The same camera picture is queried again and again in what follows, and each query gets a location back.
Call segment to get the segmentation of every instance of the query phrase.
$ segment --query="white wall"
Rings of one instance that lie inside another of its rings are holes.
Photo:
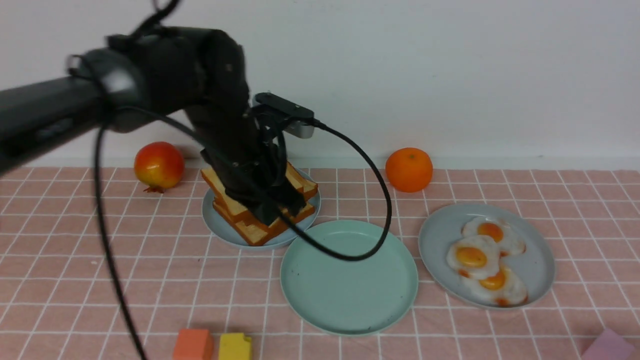
[[[2,3],[0,88],[61,76],[67,54],[151,9]],[[167,24],[228,31],[254,92],[313,109],[374,157],[409,145],[437,158],[640,156],[638,0],[184,0]],[[319,131],[288,139],[292,157],[355,156]],[[92,140],[49,157],[82,156]],[[108,151],[129,158],[154,140],[190,144],[154,124],[109,136]]]

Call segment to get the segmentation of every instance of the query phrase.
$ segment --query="stack of toast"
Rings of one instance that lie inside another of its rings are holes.
[[[251,211],[238,201],[231,199],[225,193],[225,186],[220,181],[218,175],[213,168],[205,168],[200,171],[204,181],[209,184],[211,190],[215,194],[215,200],[213,201],[213,208],[233,227],[240,236],[250,246],[263,246],[269,240],[282,234],[288,229],[287,224],[277,218],[270,225],[265,225],[258,221]],[[290,164],[287,163],[287,180],[293,185],[293,187],[300,192],[307,202],[307,205],[300,210],[298,216],[289,217],[292,222],[297,224],[308,216],[314,213],[315,207],[309,204],[309,199],[316,195],[318,192],[318,185],[311,180],[305,179],[298,171]],[[289,216],[288,211],[285,209],[283,214]]]

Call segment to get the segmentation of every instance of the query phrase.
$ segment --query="plate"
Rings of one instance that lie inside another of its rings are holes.
[[[336,220],[307,231],[342,254],[371,250],[382,228],[368,222]],[[334,259],[298,238],[287,249],[280,284],[289,305],[311,325],[341,336],[365,336],[391,327],[411,308],[418,270],[411,253],[392,234],[369,259]]]
[[[462,285],[460,276],[446,260],[449,247],[462,235],[462,227],[474,217],[503,218],[524,239],[524,254],[502,260],[527,286],[529,299],[524,304],[500,307],[478,301]],[[514,309],[528,306],[547,294],[556,278],[556,262],[547,241],[533,225],[504,209],[485,204],[455,204],[439,209],[422,225],[419,234],[420,257],[434,280],[462,301],[485,309]]]
[[[305,179],[313,181],[313,179],[308,174],[302,171],[298,172]],[[238,234],[237,231],[233,227],[231,227],[231,225],[229,225],[229,223],[223,217],[221,217],[220,214],[218,214],[218,212],[213,208],[211,204],[213,203],[214,199],[215,195],[213,193],[213,190],[208,189],[207,193],[204,195],[204,200],[202,201],[202,218],[204,219],[205,224],[207,224],[209,230],[211,230],[211,232],[214,233],[217,237],[221,238],[225,243],[244,250],[265,251],[279,249],[281,247],[287,246],[293,241],[293,239],[298,236],[293,232],[293,230],[287,229],[282,234],[267,241],[267,243],[263,246],[249,246],[243,239],[243,237],[240,236],[240,234]],[[316,211],[298,223],[298,227],[304,231],[306,231],[314,223],[314,221],[316,221],[318,213],[320,212],[320,189],[318,189],[318,193],[316,194],[316,196],[309,199],[309,203],[314,206]]]

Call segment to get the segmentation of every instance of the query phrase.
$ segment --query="pomegranate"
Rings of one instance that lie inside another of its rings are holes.
[[[149,186],[146,192],[164,193],[182,179],[184,158],[172,144],[154,142],[138,151],[133,169],[138,180]]]

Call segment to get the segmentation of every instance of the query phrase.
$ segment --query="fried egg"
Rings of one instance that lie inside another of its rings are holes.
[[[498,306],[522,304],[528,299],[528,291],[524,282],[503,263],[494,276],[483,280],[462,278],[462,283],[478,300]]]
[[[447,263],[463,277],[485,279],[498,272],[500,250],[496,242],[485,235],[462,238],[451,245]]]
[[[462,228],[462,236],[490,236],[500,249],[500,256],[518,255],[527,249],[524,240],[503,219],[476,217]]]

